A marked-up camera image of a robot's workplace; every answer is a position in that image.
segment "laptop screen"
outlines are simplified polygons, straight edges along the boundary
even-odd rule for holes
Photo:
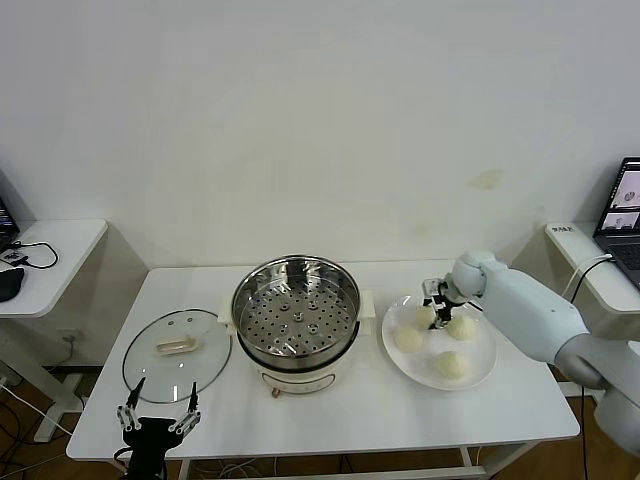
[[[640,234],[640,158],[625,158],[595,234]]]
[[[4,251],[5,246],[12,242],[18,233],[20,233],[18,225],[0,198],[0,252]]]

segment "table leg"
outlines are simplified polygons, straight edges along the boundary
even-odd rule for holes
[[[11,386],[18,385],[22,380],[22,377],[11,370],[4,362],[0,362],[0,378],[2,377],[5,378],[5,383]]]
[[[127,469],[125,467],[122,466],[122,464],[120,462],[117,462],[114,458],[112,458],[111,460],[109,460],[109,462],[111,465],[113,465],[114,467],[116,467],[118,470],[120,470],[122,473],[127,473]]]
[[[189,480],[189,470],[191,469],[191,460],[183,460],[180,463],[180,472],[178,480]]]
[[[465,467],[473,467],[473,462],[469,456],[469,449],[467,447],[460,447],[460,456],[462,457],[462,463]]]
[[[48,415],[56,422],[64,413],[82,412],[82,401],[73,393],[82,375],[68,375],[64,384],[60,383],[42,368],[28,352],[11,341],[6,333],[0,337],[0,361],[14,369],[27,382],[55,402],[49,408]],[[51,440],[54,430],[55,425],[44,419],[34,435],[34,441],[48,442]]]
[[[487,474],[486,476],[483,476],[481,478],[491,478],[492,475],[495,475],[506,466],[515,462],[518,458],[527,453],[537,444],[538,442],[528,442],[517,443],[513,445],[503,445],[499,447],[496,451],[489,455],[486,460],[482,462],[481,466],[484,467]]]

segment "white table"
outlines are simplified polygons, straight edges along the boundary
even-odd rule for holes
[[[104,220],[46,220],[21,227],[23,232],[18,239],[22,243],[47,242],[56,250],[59,260],[47,270],[24,267],[22,289],[15,298],[0,303],[0,318],[38,318],[49,313],[107,230]],[[46,247],[25,248],[23,252],[34,264],[46,265],[52,260]],[[3,264],[0,269],[6,268],[11,267]],[[64,413],[82,411],[82,402],[73,393],[80,375],[68,375],[64,383],[58,382],[6,334],[0,337],[0,361],[54,400],[47,412],[53,420],[59,421]],[[44,420],[34,440],[49,441],[55,428]]]
[[[593,241],[595,223],[549,223],[545,232],[572,268],[604,252]],[[589,272],[584,285],[614,315],[640,314],[640,294],[618,267],[604,263]]]
[[[220,377],[200,393],[202,421],[169,459],[290,456],[508,444],[483,466],[434,472],[393,472],[371,478],[472,478],[504,468],[537,442],[575,436],[579,426],[546,365],[526,358],[496,332],[498,363],[483,384],[466,392],[419,385],[398,370],[381,346],[379,321],[402,295],[420,295],[424,278],[443,275],[451,261],[345,264],[362,290],[373,292],[374,334],[358,338],[353,366],[331,388],[308,396],[271,396],[234,340]],[[136,299],[91,394],[67,455],[108,461],[121,448],[116,407],[128,390],[122,361],[132,339],[167,312],[217,312],[250,267],[152,270]],[[140,401],[140,416],[176,417],[186,401]]]

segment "stainless steel steamer basket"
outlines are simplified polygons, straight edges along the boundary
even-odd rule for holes
[[[309,372],[343,355],[358,334],[360,292],[341,266],[289,255],[253,270],[238,285],[231,316],[245,352],[264,367]]]

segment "wooden floor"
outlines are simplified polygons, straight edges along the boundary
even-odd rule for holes
[[[96,376],[85,376],[80,384],[79,393],[89,394]],[[16,393],[41,409],[46,409],[49,400],[31,385],[22,384],[15,389]],[[0,393],[0,403],[8,405],[18,414],[22,424],[22,433],[38,420],[37,414],[29,407],[11,398],[6,392]],[[580,400],[571,399],[571,407],[579,418]],[[593,419],[594,404],[591,399],[585,402],[585,420],[587,430],[587,449],[589,462],[589,477],[591,480],[620,479],[633,480],[640,473],[640,459],[623,452],[609,438],[602,433]],[[72,429],[77,422],[78,415],[67,415],[63,420],[63,426]],[[4,408],[0,408],[0,424],[15,435],[16,424],[11,415]],[[64,455],[68,438],[63,437],[45,445],[23,445],[18,448],[11,461],[24,465],[32,465],[41,460],[62,455],[40,467],[35,467],[26,472],[28,480],[67,480],[67,479],[105,479],[116,480],[121,473],[110,464],[95,462],[75,462]],[[12,440],[0,431],[0,453],[10,448]],[[476,452],[472,450],[472,459]],[[484,448],[481,456],[491,453],[491,448]],[[419,451],[410,453],[378,453],[349,455],[348,462],[342,462],[342,471],[349,472],[350,467],[356,472],[418,469],[428,467],[446,467],[460,465],[461,461],[457,450]],[[233,460],[225,460],[224,463],[237,463]],[[307,475],[336,473],[340,467],[340,457],[294,457],[280,458],[277,463],[278,475]],[[266,476],[273,475],[273,459],[263,458],[256,460],[252,465],[260,473]],[[0,472],[5,464],[0,463]],[[170,478],[177,478],[179,462],[170,462]],[[5,473],[9,473],[18,467],[10,467]],[[191,469],[191,478],[217,478],[220,466],[217,461],[194,462]],[[10,480],[20,480],[20,473],[8,477]],[[559,479],[581,480],[582,473],[582,447],[581,438],[561,442],[548,442],[537,446],[524,455],[514,464],[502,471],[496,480],[521,480],[521,479]]]

